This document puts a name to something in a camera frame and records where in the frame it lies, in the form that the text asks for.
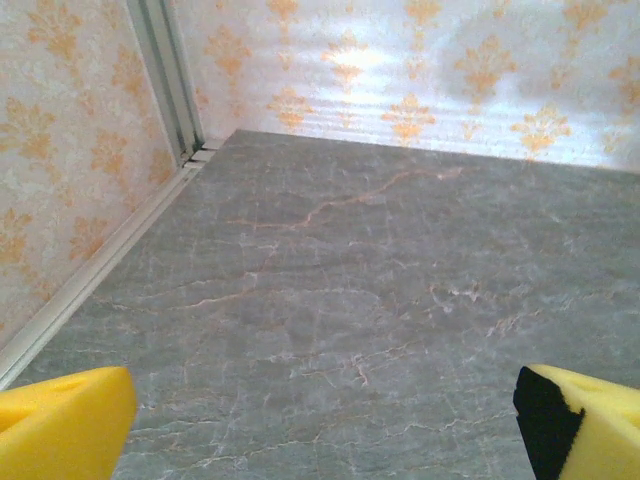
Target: yellow sponge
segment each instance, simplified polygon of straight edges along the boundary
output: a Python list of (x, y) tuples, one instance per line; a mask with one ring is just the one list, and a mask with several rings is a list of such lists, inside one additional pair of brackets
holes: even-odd
[(513, 403), (538, 480), (640, 479), (640, 390), (532, 365)]
[(0, 392), (0, 479), (107, 480), (135, 413), (122, 367)]

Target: marble tile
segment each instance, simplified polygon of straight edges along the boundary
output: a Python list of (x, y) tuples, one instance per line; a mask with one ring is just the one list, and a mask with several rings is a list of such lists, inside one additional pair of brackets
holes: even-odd
[(545, 362), (640, 385), (640, 178), (237, 132), (18, 380), (127, 365), (116, 479), (532, 479)]

